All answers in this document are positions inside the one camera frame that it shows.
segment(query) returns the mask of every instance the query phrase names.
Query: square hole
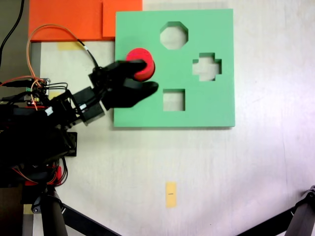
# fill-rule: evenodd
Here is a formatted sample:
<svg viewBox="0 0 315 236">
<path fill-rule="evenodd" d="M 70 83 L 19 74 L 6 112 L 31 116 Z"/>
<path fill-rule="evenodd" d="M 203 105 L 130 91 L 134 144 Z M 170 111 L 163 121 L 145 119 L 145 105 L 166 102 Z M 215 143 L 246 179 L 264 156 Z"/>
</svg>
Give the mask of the square hole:
<svg viewBox="0 0 315 236">
<path fill-rule="evenodd" d="M 163 110 L 178 112 L 185 110 L 185 89 L 164 89 Z"/>
</svg>

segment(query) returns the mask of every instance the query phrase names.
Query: octagonal hole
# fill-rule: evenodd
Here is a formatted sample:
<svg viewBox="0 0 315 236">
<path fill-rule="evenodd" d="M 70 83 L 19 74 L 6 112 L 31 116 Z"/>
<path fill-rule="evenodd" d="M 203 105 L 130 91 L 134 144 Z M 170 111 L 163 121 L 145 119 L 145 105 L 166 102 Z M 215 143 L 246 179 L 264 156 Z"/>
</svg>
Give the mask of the octagonal hole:
<svg viewBox="0 0 315 236">
<path fill-rule="evenodd" d="M 188 29 L 179 21 L 167 22 L 161 29 L 160 42 L 169 50 L 178 50 L 188 42 Z"/>
</svg>

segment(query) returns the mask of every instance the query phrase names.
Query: red component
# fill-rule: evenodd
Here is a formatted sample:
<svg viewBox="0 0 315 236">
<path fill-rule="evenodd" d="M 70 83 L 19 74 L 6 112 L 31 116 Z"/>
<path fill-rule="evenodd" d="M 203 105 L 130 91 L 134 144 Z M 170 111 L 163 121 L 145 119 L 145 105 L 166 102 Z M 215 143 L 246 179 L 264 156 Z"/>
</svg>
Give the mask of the red component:
<svg viewBox="0 0 315 236">
<path fill-rule="evenodd" d="M 126 60 L 139 59 L 144 60 L 147 64 L 147 67 L 144 68 L 144 70 L 134 74 L 134 78 L 138 81 L 146 81 L 153 76 L 156 66 L 154 64 L 154 60 L 151 53 L 144 48 L 135 48 L 131 50 L 126 57 Z"/>
<path fill-rule="evenodd" d="M 58 166 L 58 168 L 56 170 L 56 174 L 57 174 L 56 179 L 55 179 L 55 181 L 52 184 L 58 182 L 61 179 L 61 176 L 62 176 L 61 166 Z M 28 180 L 25 181 L 25 186 L 33 186 L 33 185 L 37 185 L 37 183 L 31 182 L 31 181 L 28 181 Z"/>
</svg>

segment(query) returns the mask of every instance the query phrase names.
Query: green foam board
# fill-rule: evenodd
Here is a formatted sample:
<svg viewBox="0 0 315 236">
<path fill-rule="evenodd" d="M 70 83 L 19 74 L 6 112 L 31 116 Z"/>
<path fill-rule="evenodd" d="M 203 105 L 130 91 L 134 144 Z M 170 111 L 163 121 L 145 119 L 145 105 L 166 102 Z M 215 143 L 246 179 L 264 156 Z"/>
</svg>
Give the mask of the green foam board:
<svg viewBox="0 0 315 236">
<path fill-rule="evenodd" d="M 188 42 L 169 50 L 160 33 L 176 24 L 188 31 Z M 134 48 L 151 52 L 156 71 L 149 81 L 158 82 L 159 89 L 132 108 L 116 108 L 115 127 L 235 125 L 232 9 L 117 12 L 116 60 L 126 59 Z M 221 74 L 214 81 L 200 81 L 192 73 L 193 62 L 202 54 L 221 61 Z M 184 111 L 163 110 L 166 90 L 185 90 Z"/>
</svg>

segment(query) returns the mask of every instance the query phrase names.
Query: cross-shaped hole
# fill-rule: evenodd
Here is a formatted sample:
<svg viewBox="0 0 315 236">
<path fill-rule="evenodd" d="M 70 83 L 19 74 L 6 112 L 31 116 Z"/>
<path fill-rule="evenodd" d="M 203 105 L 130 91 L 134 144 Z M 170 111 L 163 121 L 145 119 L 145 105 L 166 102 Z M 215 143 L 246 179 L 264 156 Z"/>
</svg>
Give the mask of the cross-shaped hole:
<svg viewBox="0 0 315 236">
<path fill-rule="evenodd" d="M 192 60 L 192 74 L 199 75 L 199 81 L 215 81 L 216 75 L 222 74 L 221 59 L 214 53 L 200 53 L 199 59 Z"/>
</svg>

